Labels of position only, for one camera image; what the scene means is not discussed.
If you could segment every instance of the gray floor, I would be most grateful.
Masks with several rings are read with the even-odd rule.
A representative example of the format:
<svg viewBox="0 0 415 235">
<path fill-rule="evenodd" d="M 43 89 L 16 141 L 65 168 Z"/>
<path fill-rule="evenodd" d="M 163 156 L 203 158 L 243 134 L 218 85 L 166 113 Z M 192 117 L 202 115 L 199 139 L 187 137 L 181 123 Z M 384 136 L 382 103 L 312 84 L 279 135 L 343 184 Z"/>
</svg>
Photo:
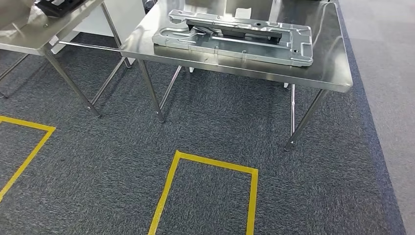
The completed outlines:
<svg viewBox="0 0 415 235">
<path fill-rule="evenodd" d="M 85 34 L 77 40 L 111 43 Z M 0 51 L 0 69 L 17 57 Z M 89 96 L 119 59 L 73 47 L 59 57 Z M 175 67 L 148 67 L 161 95 Z M 282 150 L 289 92 L 270 81 L 183 71 L 164 124 L 137 66 L 120 71 L 99 100 L 101 119 L 41 57 L 28 57 L 0 91 L 10 95 L 0 114 L 57 127 L 0 203 L 0 234 L 146 234 L 176 149 L 259 170 L 256 234 L 397 234 L 377 183 L 359 87 L 328 95 L 292 152 Z M 315 94 L 298 87 L 299 116 Z M 24 135 L 16 135 L 20 129 Z M 40 138 L 4 123 L 0 133 L 10 166 L 25 149 L 7 143 L 33 146 Z M 246 174 L 181 161 L 157 234 L 243 234 L 248 194 Z"/>
<path fill-rule="evenodd" d="M 341 0 L 340 5 L 402 219 L 413 235 L 415 1 Z"/>
</svg>

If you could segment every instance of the metal plate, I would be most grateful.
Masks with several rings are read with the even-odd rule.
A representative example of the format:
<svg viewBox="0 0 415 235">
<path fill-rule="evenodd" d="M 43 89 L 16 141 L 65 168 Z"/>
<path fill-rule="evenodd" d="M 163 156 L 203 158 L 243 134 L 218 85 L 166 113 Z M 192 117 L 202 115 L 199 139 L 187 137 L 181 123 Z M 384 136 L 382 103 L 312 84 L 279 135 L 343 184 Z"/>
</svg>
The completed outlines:
<svg viewBox="0 0 415 235">
<path fill-rule="evenodd" d="M 252 8 L 251 19 L 306 25 L 313 30 L 313 64 L 295 67 L 155 45 L 152 37 L 170 24 L 171 10 L 235 17 Z M 310 0 L 159 0 L 121 46 L 121 54 L 140 60 L 225 72 L 337 92 L 353 85 L 336 5 Z"/>
<path fill-rule="evenodd" d="M 157 45 L 298 67 L 313 63 L 311 28 L 308 26 L 180 10 L 172 10 L 168 15 L 170 24 L 159 29 L 152 38 Z M 252 34 L 245 38 L 230 38 L 206 28 L 189 31 L 187 20 L 203 21 L 211 28 L 224 25 L 250 31 L 279 32 L 282 37 L 276 44 L 267 37 Z"/>
</svg>

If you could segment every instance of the stainless steel table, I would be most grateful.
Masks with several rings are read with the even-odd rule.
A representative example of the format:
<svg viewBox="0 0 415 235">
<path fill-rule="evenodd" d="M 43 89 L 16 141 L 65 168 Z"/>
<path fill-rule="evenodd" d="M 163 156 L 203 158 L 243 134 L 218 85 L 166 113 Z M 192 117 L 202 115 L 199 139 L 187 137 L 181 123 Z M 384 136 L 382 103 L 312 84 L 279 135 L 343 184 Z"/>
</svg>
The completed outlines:
<svg viewBox="0 0 415 235">
<path fill-rule="evenodd" d="M 115 42 L 118 47 L 121 46 L 121 41 L 105 6 L 104 0 L 85 0 L 71 13 L 65 15 L 62 18 L 47 17 L 36 6 L 32 6 L 30 13 L 31 17 L 34 17 L 32 21 L 23 26 L 18 32 L 10 36 L 0 36 L 0 49 L 11 50 L 16 52 L 26 53 L 21 59 L 13 64 L 7 71 L 0 75 L 0 81 L 14 68 L 16 67 L 28 54 L 45 56 L 48 61 L 55 67 L 64 80 L 72 87 L 76 94 L 81 98 L 84 104 L 96 115 L 100 116 L 99 112 L 95 109 L 94 104 L 99 99 L 111 79 L 114 77 L 116 71 L 120 68 L 122 63 L 130 68 L 131 65 L 126 59 L 122 57 L 120 62 L 114 68 L 110 76 L 106 79 L 104 84 L 99 89 L 95 97 L 89 101 L 86 96 L 81 92 L 77 85 L 69 78 L 58 61 L 54 58 L 50 49 L 56 44 L 73 45 L 80 47 L 90 47 L 96 49 L 104 49 L 111 51 L 119 51 L 119 48 L 100 47 L 95 45 L 86 45 L 73 42 L 62 41 L 78 24 L 82 22 L 96 7 L 101 6 L 107 22 L 114 35 Z M 28 18 L 28 15 L 22 15 L 23 18 Z"/>
<path fill-rule="evenodd" d="M 217 54 L 154 45 L 152 36 L 169 21 L 173 9 L 235 16 L 237 8 L 252 8 L 251 19 L 307 25 L 313 32 L 313 59 L 309 67 L 292 67 L 226 57 Z M 331 2 L 311 0 L 160 0 L 121 46 L 121 54 L 138 59 L 156 114 L 164 121 L 161 109 L 181 66 L 225 72 L 292 84 L 291 137 L 285 149 L 293 147 L 328 91 L 347 92 L 353 85 L 346 49 L 340 30 L 337 8 Z M 179 65 L 159 104 L 144 60 Z M 310 108 L 295 127 L 295 85 L 320 89 Z"/>
</svg>

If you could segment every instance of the metal foot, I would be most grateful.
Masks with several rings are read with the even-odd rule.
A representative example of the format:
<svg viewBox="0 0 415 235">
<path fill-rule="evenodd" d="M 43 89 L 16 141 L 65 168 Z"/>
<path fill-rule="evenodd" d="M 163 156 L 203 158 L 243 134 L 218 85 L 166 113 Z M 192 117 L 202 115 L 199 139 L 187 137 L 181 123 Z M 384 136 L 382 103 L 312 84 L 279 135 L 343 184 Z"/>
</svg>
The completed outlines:
<svg viewBox="0 0 415 235">
<path fill-rule="evenodd" d="M 0 98 L 7 99 L 8 97 L 5 94 L 3 94 L 3 93 L 0 92 Z"/>
<path fill-rule="evenodd" d="M 82 93 L 82 91 L 78 88 L 78 86 L 72 81 L 72 79 L 69 78 L 69 76 L 66 74 L 66 72 L 62 69 L 59 62 L 55 59 L 53 54 L 50 52 L 49 49 L 44 48 L 43 50 L 46 59 L 55 67 L 55 69 L 58 71 L 58 73 L 63 77 L 63 79 L 70 85 L 70 87 L 75 91 L 75 93 L 79 96 L 79 98 L 84 102 L 84 104 L 88 107 L 88 109 L 91 110 L 91 112 L 99 117 L 101 116 L 99 112 L 95 109 L 95 107 L 89 102 L 89 100 L 86 98 L 86 96 Z"/>
<path fill-rule="evenodd" d="M 104 2 L 101 3 L 101 9 L 102 9 L 102 12 L 104 13 L 105 18 L 107 19 L 107 22 L 108 22 L 108 25 L 110 26 L 111 32 L 114 35 L 115 43 L 117 44 L 118 49 L 119 49 L 121 47 L 121 40 L 119 39 L 119 35 L 118 35 L 118 32 L 115 29 L 114 22 L 111 19 L 110 13 L 108 12 L 107 6 L 105 5 Z M 130 64 L 130 61 L 128 61 L 128 59 L 124 60 L 124 63 L 125 63 L 125 66 L 128 69 L 131 68 L 131 64 Z"/>
<path fill-rule="evenodd" d="M 311 119 L 311 117 L 313 116 L 313 114 L 315 113 L 315 111 L 317 110 L 317 108 L 319 107 L 319 105 L 321 104 L 321 102 L 324 100 L 324 97 L 327 95 L 328 90 L 320 90 L 319 93 L 317 94 L 316 98 L 314 98 L 313 103 L 311 103 L 310 107 L 308 108 L 307 112 L 305 113 L 304 117 L 302 118 L 301 122 L 299 123 L 298 127 L 293 130 L 293 128 L 291 128 L 291 131 L 293 132 L 290 139 L 288 140 L 287 144 L 285 145 L 284 149 L 285 150 L 291 150 L 293 145 L 294 145 L 294 141 L 298 138 L 298 136 L 301 134 L 301 132 L 303 131 L 304 127 L 307 125 L 307 123 L 309 122 L 309 120 Z"/>
<path fill-rule="evenodd" d="M 156 93 L 154 92 L 153 84 L 151 84 L 150 75 L 148 75 L 148 70 L 143 60 L 137 60 L 138 65 L 140 66 L 142 76 L 144 78 L 145 84 L 147 85 L 148 92 L 151 96 L 151 101 L 153 102 L 153 107 L 156 110 L 157 118 L 159 122 L 164 122 L 163 113 L 157 101 Z"/>
<path fill-rule="evenodd" d="M 294 142 L 288 142 L 285 146 L 284 146 L 284 150 L 285 151 L 290 151 L 294 148 Z"/>
</svg>

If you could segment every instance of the yellow rectangle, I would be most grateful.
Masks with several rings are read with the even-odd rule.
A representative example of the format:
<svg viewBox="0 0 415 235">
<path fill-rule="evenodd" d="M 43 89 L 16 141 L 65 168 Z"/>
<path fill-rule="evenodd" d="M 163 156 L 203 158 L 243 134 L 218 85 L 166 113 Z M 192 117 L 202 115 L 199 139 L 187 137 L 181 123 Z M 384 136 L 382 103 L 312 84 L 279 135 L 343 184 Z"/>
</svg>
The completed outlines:
<svg viewBox="0 0 415 235">
<path fill-rule="evenodd" d="M 0 116 L 0 123 L 2 121 L 9 122 L 9 123 L 16 124 L 16 125 L 21 125 L 21 126 L 27 126 L 27 127 L 30 127 L 30 128 L 40 129 L 40 130 L 44 130 L 44 131 L 47 131 L 47 132 L 43 136 L 43 138 L 40 140 L 40 142 L 36 145 L 36 147 L 32 150 L 32 152 L 29 154 L 29 156 L 26 158 L 26 160 L 23 162 L 23 164 L 19 167 L 19 169 L 17 169 L 17 171 L 13 174 L 13 176 L 10 178 L 10 180 L 1 189 L 1 191 L 0 191 L 0 202 L 3 199 L 3 196 L 12 187 L 12 185 L 17 180 L 17 178 L 21 175 L 21 173 L 24 171 L 24 169 L 26 169 L 27 165 L 29 165 L 29 163 L 32 161 L 32 159 L 35 157 L 35 155 L 39 152 L 39 150 L 45 144 L 47 139 L 49 139 L 50 135 L 52 135 L 53 131 L 55 131 L 55 129 L 56 129 L 55 127 L 52 127 L 52 126 L 46 126 L 46 125 L 42 125 L 42 124 L 30 122 L 30 121 L 14 119 L 14 118 L 11 118 L 11 117 L 8 118 L 8 117 L 5 117 L 5 116 Z"/>
<path fill-rule="evenodd" d="M 199 157 L 196 155 L 191 155 L 187 153 L 182 153 L 176 150 L 176 153 L 173 158 L 173 162 L 171 163 L 169 172 L 167 174 L 166 184 L 164 185 L 163 192 L 161 193 L 161 197 L 159 203 L 157 204 L 156 211 L 154 212 L 153 220 L 151 221 L 150 229 L 148 231 L 148 235 L 155 235 L 157 227 L 159 225 L 159 221 L 161 218 L 161 213 L 163 212 L 164 205 L 167 200 L 168 193 L 170 191 L 171 184 L 173 182 L 173 177 L 177 169 L 177 165 L 179 164 L 180 159 L 186 159 L 190 161 L 195 161 L 199 163 L 204 163 L 208 165 L 214 165 L 226 169 L 237 170 L 245 173 L 251 174 L 251 190 L 250 190 L 250 197 L 249 197 L 249 205 L 248 205 L 248 221 L 247 221 L 247 231 L 246 235 L 253 235 L 254 234 L 254 222 L 255 222 L 255 208 L 256 208 L 256 191 L 258 185 L 258 169 L 236 165 L 232 163 L 222 162 L 214 159 Z"/>
</svg>

